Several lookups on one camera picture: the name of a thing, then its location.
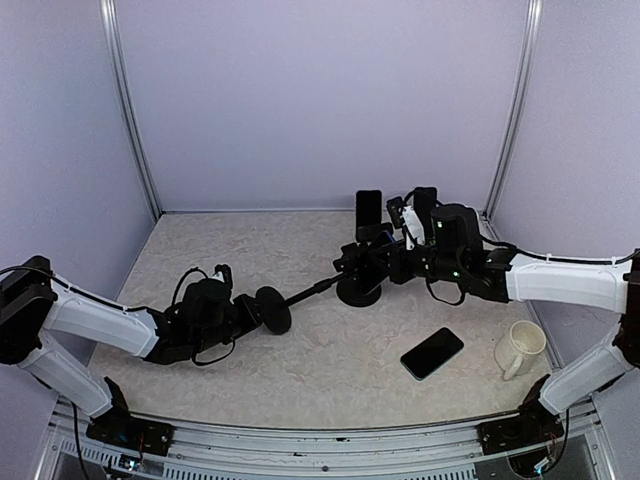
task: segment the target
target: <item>mug rim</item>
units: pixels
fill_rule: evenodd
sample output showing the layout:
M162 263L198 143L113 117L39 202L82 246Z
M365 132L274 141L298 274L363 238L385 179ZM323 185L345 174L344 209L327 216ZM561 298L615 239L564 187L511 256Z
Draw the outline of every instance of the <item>mug rim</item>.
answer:
M542 340L543 340L543 344L542 344L542 348L540 350L537 350L535 352L530 352L528 350L523 350L522 348L520 348L518 346L518 344L513 340L513 328L520 324L520 323L528 323L533 325L534 327L536 327L536 329L538 329L538 331L542 334ZM530 320L518 320L517 322L515 322L513 325L511 325L511 328L509 328L509 341L510 343L516 348L516 350L518 350L518 352L524 354L524 355L538 355L540 353L542 353L544 351L545 348L547 348L547 335L544 333L544 330L542 330L542 328L540 327L540 325L530 321Z

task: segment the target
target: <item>metal frame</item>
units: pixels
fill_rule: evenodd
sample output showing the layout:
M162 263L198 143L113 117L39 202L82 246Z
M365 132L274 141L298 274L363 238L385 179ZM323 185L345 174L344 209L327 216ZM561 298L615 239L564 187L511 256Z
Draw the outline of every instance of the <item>metal frame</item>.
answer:
M142 183L142 189L147 205L154 221L157 222L163 211L153 183L149 164L147 163L147 157L142 146L140 130L138 128L138 122L133 109L129 84L127 83L124 54L122 52L122 44L120 42L120 32L118 31L118 18L116 16L115 0L100 0L100 7L102 11L104 31L107 37L107 46L109 47L109 54L111 56L111 65L113 67L116 87L118 90L118 98L120 100L122 115L127 128L129 143L131 144L136 169L140 176L140 182Z
M141 478L181 480L297 480L301 478L397 480L471 479L478 462L517 455L540 445L484 456L476 426L488 417L408 426L358 430L285 430L209 425L171 420L176 427L167 457L145 455ZM143 415L146 418L158 419ZM87 418L80 418L81 447L87 463L107 466L120 455L137 452L104 445L84 436ZM570 437L585 436L598 478L613 480L602 425L591 401L571 409ZM58 402L47 431L46 448L36 480L48 480L60 454L75 456L73 413Z
M524 110L529 78L533 66L533 57L538 41L538 30L540 27L540 17L542 14L542 0L529 0L529 10L525 27L524 41L522 43L522 53L520 55L520 66L516 80L516 90L514 92L511 110L509 111L509 121L507 131L502 141L498 167L493 177L491 190L484 207L486 217L491 220L495 214L500 200L500 195L504 189L507 172L513 157L513 148L520 128L520 119Z

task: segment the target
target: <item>round black base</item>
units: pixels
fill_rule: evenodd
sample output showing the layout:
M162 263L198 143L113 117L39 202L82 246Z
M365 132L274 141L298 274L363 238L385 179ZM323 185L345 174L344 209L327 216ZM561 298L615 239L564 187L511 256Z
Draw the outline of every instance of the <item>round black base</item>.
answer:
M279 307L284 297L273 287L262 287L256 292L256 300L264 305L262 314L264 324L272 333L282 335L291 328L289 307Z
M378 285L370 293L364 295L358 289L356 277L349 277L338 282L336 293L338 298L350 307L364 308L370 307L380 300L382 287Z

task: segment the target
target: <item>smartphone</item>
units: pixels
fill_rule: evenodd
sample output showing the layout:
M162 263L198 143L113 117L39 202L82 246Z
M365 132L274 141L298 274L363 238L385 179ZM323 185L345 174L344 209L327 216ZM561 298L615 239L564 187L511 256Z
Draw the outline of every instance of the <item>smartphone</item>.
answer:
M416 380L424 380L455 357L462 347L462 340L445 327L405 353L400 362Z

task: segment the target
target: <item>white wall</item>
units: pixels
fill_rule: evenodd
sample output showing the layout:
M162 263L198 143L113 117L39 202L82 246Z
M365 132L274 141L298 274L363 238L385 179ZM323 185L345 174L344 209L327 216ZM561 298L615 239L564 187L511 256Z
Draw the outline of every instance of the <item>white wall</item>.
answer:
M0 266L43 254L113 297L152 221L99 3L2 2L0 45ZM0 385L0 479L33 478L56 397L16 367L0 367Z
M527 0L118 3L163 208L349 208L437 185L481 207Z
M544 2L526 107L495 224L539 252L625 255L640 246L640 4ZM617 317L538 304L566 362ZM620 478L637 478L640 375L596 398Z

